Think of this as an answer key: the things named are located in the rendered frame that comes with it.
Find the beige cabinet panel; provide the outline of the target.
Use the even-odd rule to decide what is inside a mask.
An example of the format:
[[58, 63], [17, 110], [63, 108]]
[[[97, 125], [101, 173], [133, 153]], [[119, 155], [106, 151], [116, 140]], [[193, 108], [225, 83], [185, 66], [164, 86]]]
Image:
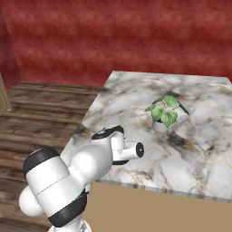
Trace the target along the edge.
[[5, 88], [5, 83], [2, 74], [0, 73], [0, 116], [2, 116], [7, 111], [11, 111], [11, 110], [12, 110], [12, 105], [9, 100], [7, 90]]

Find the green potted plant white pot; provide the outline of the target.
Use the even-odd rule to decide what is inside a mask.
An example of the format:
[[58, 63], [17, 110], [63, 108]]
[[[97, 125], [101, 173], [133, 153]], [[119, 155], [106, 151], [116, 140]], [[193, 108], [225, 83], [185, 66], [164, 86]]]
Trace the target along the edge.
[[152, 128], [158, 133], [164, 133], [178, 119], [177, 109], [182, 109], [187, 115], [189, 111], [176, 98], [168, 93], [162, 94], [145, 111], [150, 112]]

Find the tan kitchen island base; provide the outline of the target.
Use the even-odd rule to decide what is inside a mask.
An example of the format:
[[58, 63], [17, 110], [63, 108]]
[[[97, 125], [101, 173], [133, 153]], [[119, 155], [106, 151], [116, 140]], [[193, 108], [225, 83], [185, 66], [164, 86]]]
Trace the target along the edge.
[[92, 232], [232, 232], [232, 205], [95, 182]]

